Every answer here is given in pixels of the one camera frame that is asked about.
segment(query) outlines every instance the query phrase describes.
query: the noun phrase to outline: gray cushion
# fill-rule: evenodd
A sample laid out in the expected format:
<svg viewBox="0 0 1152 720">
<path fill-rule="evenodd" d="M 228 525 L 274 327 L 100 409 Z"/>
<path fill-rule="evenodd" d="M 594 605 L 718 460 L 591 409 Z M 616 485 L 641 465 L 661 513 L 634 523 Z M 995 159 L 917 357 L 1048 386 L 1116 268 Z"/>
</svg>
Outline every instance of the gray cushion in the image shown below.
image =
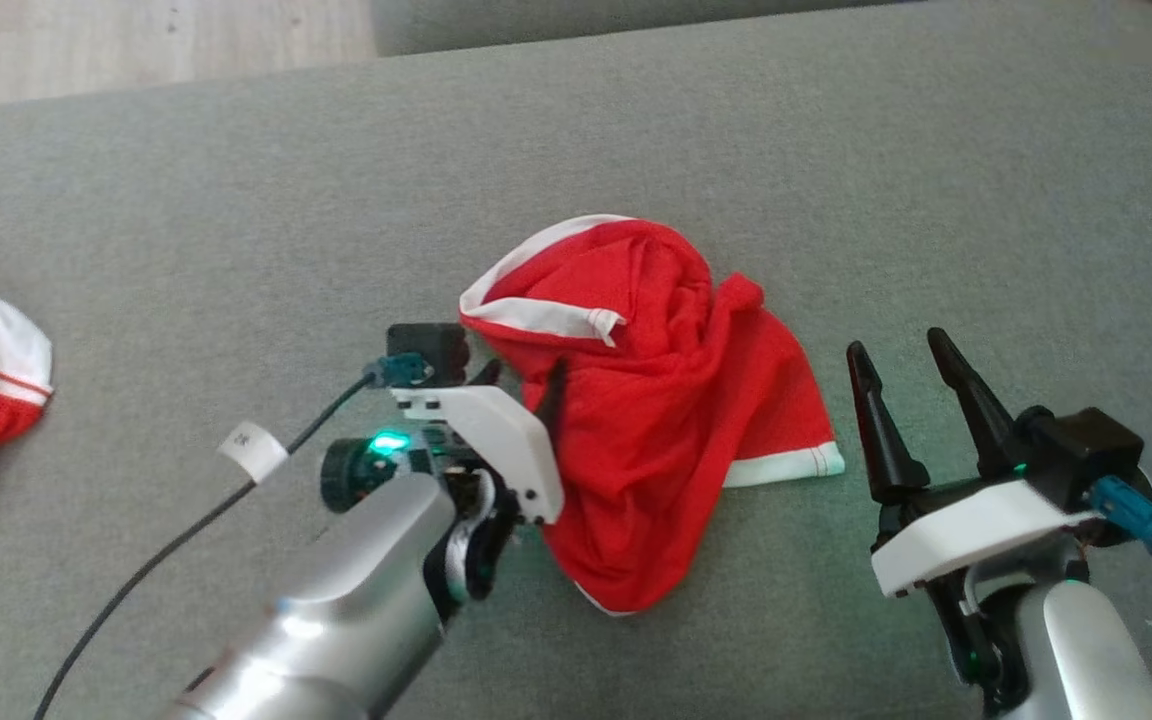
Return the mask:
<svg viewBox="0 0 1152 720">
<path fill-rule="evenodd" d="M 844 477 L 727 492 L 690 577 L 605 617 L 524 533 L 394 717 L 968 717 L 925 598 L 869 569 L 844 348 L 867 341 L 937 478 L 973 453 L 950 329 L 1011 409 L 1099 406 L 1152 473 L 1152 6 L 916 3 L 382 60 L 0 108 L 0 296 L 56 346 L 0 450 L 0 719 L 25 717 L 141 561 L 291 438 L 385 325 L 452 319 L 528 234 L 672 223 L 763 283 L 812 357 Z M 132 593 L 58 719 L 151 717 L 332 520 L 329 439 Z M 1152 561 L 1094 552 L 1152 669 Z"/>
<path fill-rule="evenodd" d="M 380 55 L 755 18 L 893 0 L 371 0 Z"/>
</svg>

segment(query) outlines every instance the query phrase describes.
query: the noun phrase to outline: wooden floor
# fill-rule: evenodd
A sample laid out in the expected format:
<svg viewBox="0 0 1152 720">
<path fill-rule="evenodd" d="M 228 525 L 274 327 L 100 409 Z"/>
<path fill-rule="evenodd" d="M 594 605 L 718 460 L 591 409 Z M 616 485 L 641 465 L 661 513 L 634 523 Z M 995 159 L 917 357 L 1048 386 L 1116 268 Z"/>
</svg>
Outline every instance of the wooden floor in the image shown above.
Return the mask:
<svg viewBox="0 0 1152 720">
<path fill-rule="evenodd" d="M 371 58 L 369 0 L 0 0 L 0 103 Z"/>
</svg>

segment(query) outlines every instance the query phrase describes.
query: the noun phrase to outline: white hem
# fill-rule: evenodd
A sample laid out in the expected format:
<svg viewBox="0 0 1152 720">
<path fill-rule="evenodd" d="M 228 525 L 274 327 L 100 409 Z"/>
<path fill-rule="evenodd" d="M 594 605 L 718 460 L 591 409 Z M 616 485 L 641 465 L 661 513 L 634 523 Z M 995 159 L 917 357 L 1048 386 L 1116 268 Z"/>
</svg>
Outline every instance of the white hem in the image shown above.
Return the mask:
<svg viewBox="0 0 1152 720">
<path fill-rule="evenodd" d="M 597 609 L 605 612 L 605 614 L 612 617 L 626 617 L 627 615 L 635 615 L 635 612 L 617 612 L 617 611 L 605 609 L 605 607 L 602 607 L 602 604 L 594 600 L 594 597 L 591 596 L 589 592 L 585 592 L 585 589 L 581 588 L 579 583 L 577 583 L 576 579 L 573 579 L 573 584 L 576 585 L 576 589 L 579 590 L 582 596 L 585 596 L 585 600 L 589 600 L 590 605 L 593 605 Z"/>
<path fill-rule="evenodd" d="M 838 444 L 828 441 L 803 450 L 778 452 L 774 455 L 735 460 L 727 469 L 725 488 L 763 486 L 767 483 L 796 480 L 798 478 L 823 478 L 842 473 L 846 463 L 838 452 Z"/>
<path fill-rule="evenodd" d="M 558 245 L 568 237 L 598 227 L 632 220 L 626 215 L 582 215 L 551 225 L 543 232 L 515 247 L 492 270 L 476 279 L 468 290 L 461 293 L 461 313 L 467 318 L 503 325 L 517 331 L 554 334 L 560 338 L 590 338 L 600 340 L 608 347 L 616 347 L 612 340 L 612 328 L 626 324 L 626 318 L 606 306 L 567 305 L 550 300 L 526 300 L 526 297 L 502 297 L 484 302 L 492 288 L 515 270 L 526 265 L 537 255 Z"/>
</svg>

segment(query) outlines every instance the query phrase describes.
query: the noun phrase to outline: gray couch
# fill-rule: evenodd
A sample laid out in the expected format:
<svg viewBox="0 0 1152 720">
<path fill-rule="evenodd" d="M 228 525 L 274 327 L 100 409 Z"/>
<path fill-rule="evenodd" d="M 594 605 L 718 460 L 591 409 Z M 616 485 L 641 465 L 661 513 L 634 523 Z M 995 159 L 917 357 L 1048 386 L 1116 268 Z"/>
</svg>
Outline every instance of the gray couch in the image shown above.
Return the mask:
<svg viewBox="0 0 1152 720">
<path fill-rule="evenodd" d="M 970 717 L 923 598 L 884 600 L 844 348 L 867 341 L 938 478 L 972 452 L 922 333 L 1010 407 L 1100 406 L 1152 473 L 1152 6 L 911 3 L 381 60 L 0 108 L 0 296 L 56 395 L 0 450 L 0 720 L 109 593 L 291 437 L 397 320 L 450 319 L 528 234 L 670 223 L 763 283 L 812 357 L 844 477 L 727 492 L 690 577 L 612 620 L 539 537 L 394 710 L 430 717 Z M 332 521 L 329 439 L 188 544 L 74 670 L 58 719 L 153 717 Z M 1152 561 L 1093 553 L 1152 669 Z"/>
<path fill-rule="evenodd" d="M 371 0 L 380 55 L 756 18 L 895 0 Z"/>
</svg>

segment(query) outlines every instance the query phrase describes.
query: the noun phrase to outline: blue connector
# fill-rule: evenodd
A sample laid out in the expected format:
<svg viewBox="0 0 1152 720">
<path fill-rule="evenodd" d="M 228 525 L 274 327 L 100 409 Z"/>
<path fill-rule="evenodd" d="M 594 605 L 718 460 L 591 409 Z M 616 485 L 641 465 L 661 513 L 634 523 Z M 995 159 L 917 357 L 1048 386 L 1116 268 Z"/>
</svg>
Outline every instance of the blue connector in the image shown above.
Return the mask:
<svg viewBox="0 0 1152 720">
<path fill-rule="evenodd" d="M 376 373 L 376 387 L 416 387 L 427 381 L 434 369 L 419 353 L 401 353 L 380 357 L 369 370 Z"/>
<path fill-rule="evenodd" d="M 1152 555 L 1152 502 L 1116 475 L 1096 480 L 1087 495 L 1092 509 L 1144 543 Z"/>
</svg>

